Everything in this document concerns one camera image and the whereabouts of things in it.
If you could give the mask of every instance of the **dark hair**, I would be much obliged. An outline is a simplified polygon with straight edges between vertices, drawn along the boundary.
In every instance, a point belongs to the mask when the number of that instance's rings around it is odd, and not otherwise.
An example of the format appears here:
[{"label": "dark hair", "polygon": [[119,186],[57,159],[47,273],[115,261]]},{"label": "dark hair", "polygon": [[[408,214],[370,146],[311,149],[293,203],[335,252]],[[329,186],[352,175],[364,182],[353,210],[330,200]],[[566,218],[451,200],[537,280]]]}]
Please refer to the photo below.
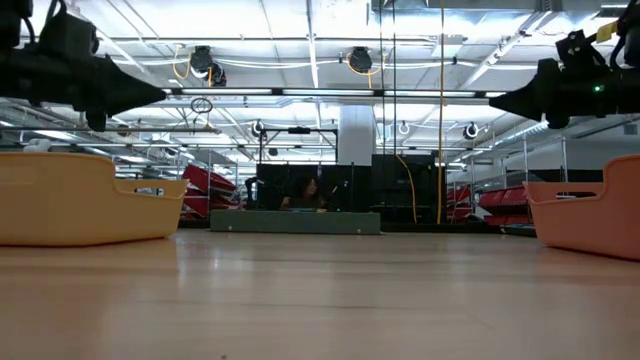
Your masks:
[{"label": "dark hair", "polygon": [[320,197],[320,182],[318,178],[314,176],[300,176],[293,182],[293,196],[296,198],[303,198],[307,186],[311,183],[311,180],[316,182],[316,193],[311,197],[312,199],[318,199]]}]

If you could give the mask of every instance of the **orange plastic basket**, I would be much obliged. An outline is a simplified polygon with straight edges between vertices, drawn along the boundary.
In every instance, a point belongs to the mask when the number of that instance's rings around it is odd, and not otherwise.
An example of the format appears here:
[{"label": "orange plastic basket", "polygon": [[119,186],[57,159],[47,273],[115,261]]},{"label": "orange plastic basket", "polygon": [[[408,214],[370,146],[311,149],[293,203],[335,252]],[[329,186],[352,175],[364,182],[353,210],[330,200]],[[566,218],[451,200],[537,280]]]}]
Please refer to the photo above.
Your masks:
[{"label": "orange plastic basket", "polygon": [[[74,246],[162,238],[178,226],[188,181],[116,180],[106,158],[0,154],[0,245]],[[164,196],[135,193],[161,188]]]},{"label": "orange plastic basket", "polygon": [[[540,241],[548,246],[640,260],[640,156],[611,161],[600,183],[528,183]],[[559,195],[593,193],[586,198]]]}]

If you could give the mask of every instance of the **workstation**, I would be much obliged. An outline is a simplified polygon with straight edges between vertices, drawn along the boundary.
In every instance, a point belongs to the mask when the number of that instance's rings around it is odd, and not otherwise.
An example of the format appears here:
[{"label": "workstation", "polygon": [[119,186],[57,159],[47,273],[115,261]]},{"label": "workstation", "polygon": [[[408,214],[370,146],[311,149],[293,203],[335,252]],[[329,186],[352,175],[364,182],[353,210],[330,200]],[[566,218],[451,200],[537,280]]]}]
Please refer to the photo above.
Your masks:
[{"label": "workstation", "polygon": [[635,359],[639,20],[0,5],[0,353]]}]

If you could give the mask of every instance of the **person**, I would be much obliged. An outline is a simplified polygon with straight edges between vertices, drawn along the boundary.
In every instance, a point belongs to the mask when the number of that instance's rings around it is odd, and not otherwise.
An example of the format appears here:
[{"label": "person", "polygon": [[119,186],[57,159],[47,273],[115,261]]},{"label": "person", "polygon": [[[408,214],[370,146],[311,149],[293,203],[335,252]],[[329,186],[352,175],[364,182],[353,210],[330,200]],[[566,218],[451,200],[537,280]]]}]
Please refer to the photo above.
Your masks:
[{"label": "person", "polygon": [[292,196],[282,200],[280,210],[289,209],[317,209],[324,207],[324,200],[320,195],[318,180],[314,177],[302,176],[296,179]]}]

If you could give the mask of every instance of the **wooden floor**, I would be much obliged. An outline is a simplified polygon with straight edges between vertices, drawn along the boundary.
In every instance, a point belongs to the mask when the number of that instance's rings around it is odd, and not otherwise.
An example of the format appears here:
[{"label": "wooden floor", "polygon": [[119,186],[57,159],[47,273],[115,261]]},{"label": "wooden floor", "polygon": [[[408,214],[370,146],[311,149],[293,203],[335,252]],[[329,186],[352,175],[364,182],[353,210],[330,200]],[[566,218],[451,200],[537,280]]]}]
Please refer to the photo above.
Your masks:
[{"label": "wooden floor", "polygon": [[0,359],[640,359],[640,264],[498,235],[0,248]]}]

